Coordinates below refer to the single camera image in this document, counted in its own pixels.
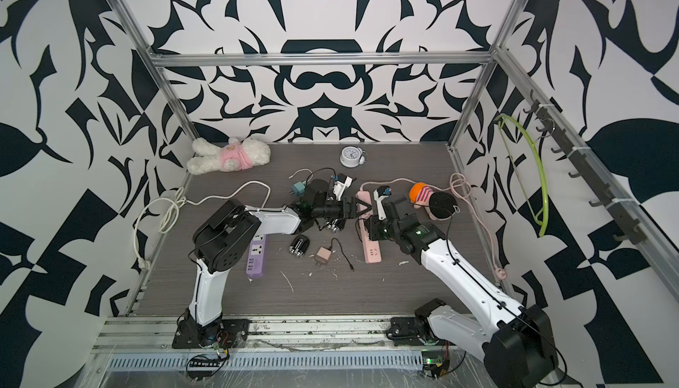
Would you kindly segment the white plush toy pink outfit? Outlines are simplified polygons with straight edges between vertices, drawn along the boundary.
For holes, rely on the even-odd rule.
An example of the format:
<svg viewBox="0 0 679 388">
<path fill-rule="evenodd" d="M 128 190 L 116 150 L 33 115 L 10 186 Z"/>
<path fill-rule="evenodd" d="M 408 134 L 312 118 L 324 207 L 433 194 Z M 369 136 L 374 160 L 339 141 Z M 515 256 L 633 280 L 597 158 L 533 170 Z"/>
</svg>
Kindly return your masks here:
<svg viewBox="0 0 679 388">
<path fill-rule="evenodd" d="M 187 162 L 192 175 L 249 170 L 270 163 L 272 156 L 268 144 L 252 138 L 233 140 L 224 147 L 198 138 L 192 142 L 192 149 L 195 156 Z"/>
</svg>

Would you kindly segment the small white alarm clock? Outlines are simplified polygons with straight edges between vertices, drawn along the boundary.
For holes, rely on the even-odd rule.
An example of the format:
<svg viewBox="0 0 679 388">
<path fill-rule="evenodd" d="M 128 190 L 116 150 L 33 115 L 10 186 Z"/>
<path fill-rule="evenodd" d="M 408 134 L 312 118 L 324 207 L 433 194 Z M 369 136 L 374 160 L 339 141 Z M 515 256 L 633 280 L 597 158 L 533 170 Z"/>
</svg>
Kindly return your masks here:
<svg viewBox="0 0 679 388">
<path fill-rule="evenodd" d="M 344 167 L 353 169 L 363 165 L 366 161 L 365 153 L 360 147 L 348 146 L 341 151 L 339 158 Z"/>
</svg>

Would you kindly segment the black wall hook rack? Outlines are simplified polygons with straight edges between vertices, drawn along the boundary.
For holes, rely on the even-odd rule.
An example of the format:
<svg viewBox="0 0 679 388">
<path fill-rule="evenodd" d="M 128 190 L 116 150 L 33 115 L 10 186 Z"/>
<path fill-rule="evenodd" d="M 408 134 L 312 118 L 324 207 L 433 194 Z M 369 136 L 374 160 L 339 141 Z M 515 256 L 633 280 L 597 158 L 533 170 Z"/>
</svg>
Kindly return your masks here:
<svg viewBox="0 0 679 388">
<path fill-rule="evenodd" d="M 529 91 L 530 108 L 527 110 L 542 122 L 539 132 L 556 144 L 552 151 L 562 156 L 574 167 L 569 174 L 573 179 L 583 179 L 595 198 L 589 202 L 593 208 L 602 208 L 610 214 L 622 233 L 615 240 L 638 245 L 654 238 L 655 225 L 630 195 L 622 191 L 613 174 L 586 144 L 558 107 L 545 100 L 535 90 Z"/>
</svg>

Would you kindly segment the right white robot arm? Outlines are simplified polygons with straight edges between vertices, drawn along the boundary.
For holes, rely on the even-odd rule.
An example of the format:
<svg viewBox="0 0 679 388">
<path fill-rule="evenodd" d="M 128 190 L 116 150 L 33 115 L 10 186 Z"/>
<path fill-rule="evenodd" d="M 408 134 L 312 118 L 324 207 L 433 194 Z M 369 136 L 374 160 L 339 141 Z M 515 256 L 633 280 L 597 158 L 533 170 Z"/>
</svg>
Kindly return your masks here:
<svg viewBox="0 0 679 388">
<path fill-rule="evenodd" d="M 498 387 L 534 387 L 564 362 L 549 317 L 539 306 L 525 308 L 477 271 L 447 234 L 419 219 L 407 198 L 375 202 L 369 235 L 394 241 L 400 250 L 441 280 L 465 305 L 470 317 L 439 299 L 415 312 L 411 330 L 394 327 L 393 341 L 418 338 L 448 342 L 484 363 Z"/>
</svg>

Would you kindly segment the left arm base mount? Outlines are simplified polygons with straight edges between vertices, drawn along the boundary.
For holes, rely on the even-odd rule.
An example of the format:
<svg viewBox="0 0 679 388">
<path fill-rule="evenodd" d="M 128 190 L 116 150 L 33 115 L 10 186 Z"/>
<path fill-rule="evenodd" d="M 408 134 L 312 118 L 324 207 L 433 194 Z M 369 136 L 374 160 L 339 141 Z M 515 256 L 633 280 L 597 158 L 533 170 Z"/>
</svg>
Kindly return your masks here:
<svg viewBox="0 0 679 388">
<path fill-rule="evenodd" d="M 187 308 L 177 319 L 173 349 L 238 347 L 249 337 L 249 319 L 223 319 L 200 325 Z"/>
</svg>

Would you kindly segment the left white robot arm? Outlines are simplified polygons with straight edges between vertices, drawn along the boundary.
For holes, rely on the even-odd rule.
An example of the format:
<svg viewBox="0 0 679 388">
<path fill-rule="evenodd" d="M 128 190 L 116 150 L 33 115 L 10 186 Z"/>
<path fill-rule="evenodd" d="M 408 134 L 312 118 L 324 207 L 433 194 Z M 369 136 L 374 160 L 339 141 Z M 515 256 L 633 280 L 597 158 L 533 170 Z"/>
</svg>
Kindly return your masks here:
<svg viewBox="0 0 679 388">
<path fill-rule="evenodd" d="M 301 234 L 323 219 L 350 220 L 371 210 L 356 197 L 339 198 L 327 183 L 309 182 L 302 196 L 276 209 L 254 208 L 230 199 L 193 236 L 196 283 L 189 315 L 203 328 L 220 321 L 222 298 L 230 269 L 257 236 Z"/>
</svg>

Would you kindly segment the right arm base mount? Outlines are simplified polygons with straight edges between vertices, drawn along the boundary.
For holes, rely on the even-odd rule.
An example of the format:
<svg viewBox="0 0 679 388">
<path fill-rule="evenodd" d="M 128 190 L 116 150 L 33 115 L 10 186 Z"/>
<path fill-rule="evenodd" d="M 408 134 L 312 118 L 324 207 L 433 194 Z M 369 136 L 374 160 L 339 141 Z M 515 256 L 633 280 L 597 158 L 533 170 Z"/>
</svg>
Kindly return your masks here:
<svg viewBox="0 0 679 388">
<path fill-rule="evenodd" d="M 420 345 L 443 347 L 446 341 L 434 335 L 427 318 L 433 311 L 444 306 L 447 306 L 445 301 L 435 298 L 417 308 L 413 317 L 392 317 L 390 319 L 390 327 L 385 332 L 385 336 L 396 347 L 415 347 Z"/>
</svg>

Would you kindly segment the aluminium frame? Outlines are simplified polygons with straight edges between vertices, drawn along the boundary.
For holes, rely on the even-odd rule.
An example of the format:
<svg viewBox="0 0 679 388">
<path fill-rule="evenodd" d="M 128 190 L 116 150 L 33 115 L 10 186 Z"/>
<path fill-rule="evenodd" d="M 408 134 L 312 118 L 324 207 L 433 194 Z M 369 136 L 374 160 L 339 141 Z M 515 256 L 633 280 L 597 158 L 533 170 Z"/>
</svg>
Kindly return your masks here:
<svg viewBox="0 0 679 388">
<path fill-rule="evenodd" d="M 214 139 L 450 140 L 490 262 L 559 331 L 647 341 L 678 291 L 622 233 L 530 108 L 555 104 L 678 240 L 678 0 L 118 0 L 156 68 L 199 90 L 180 116 Z"/>
</svg>

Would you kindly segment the purple power strip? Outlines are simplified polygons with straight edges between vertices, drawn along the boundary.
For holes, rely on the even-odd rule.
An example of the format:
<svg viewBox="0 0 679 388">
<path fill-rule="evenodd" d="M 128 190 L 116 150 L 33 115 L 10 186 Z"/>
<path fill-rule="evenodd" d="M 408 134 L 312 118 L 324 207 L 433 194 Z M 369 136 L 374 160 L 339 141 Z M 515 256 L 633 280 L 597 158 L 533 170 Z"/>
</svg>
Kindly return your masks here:
<svg viewBox="0 0 679 388">
<path fill-rule="evenodd" d="M 257 279 L 263 276 L 263 264 L 265 263 L 266 236 L 256 235 L 249 244 L 246 264 L 246 275 L 249 279 Z"/>
</svg>

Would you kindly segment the pink power strip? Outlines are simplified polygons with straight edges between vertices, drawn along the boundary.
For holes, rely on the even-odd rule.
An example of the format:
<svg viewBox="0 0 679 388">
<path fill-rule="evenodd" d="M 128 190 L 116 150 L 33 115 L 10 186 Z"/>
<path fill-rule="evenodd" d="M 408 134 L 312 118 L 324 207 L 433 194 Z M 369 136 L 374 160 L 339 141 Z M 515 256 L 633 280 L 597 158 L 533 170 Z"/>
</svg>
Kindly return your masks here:
<svg viewBox="0 0 679 388">
<path fill-rule="evenodd" d="M 358 209 L 364 212 L 364 214 L 359 216 L 359 218 L 356 220 L 358 236 L 362 242 L 362 248 L 364 249 L 364 262 L 367 264 L 378 264 L 382 261 L 380 246 L 378 241 L 372 241 L 369 235 L 370 217 L 372 216 L 372 211 L 366 211 L 368 207 L 362 204 L 358 206 Z"/>
</svg>

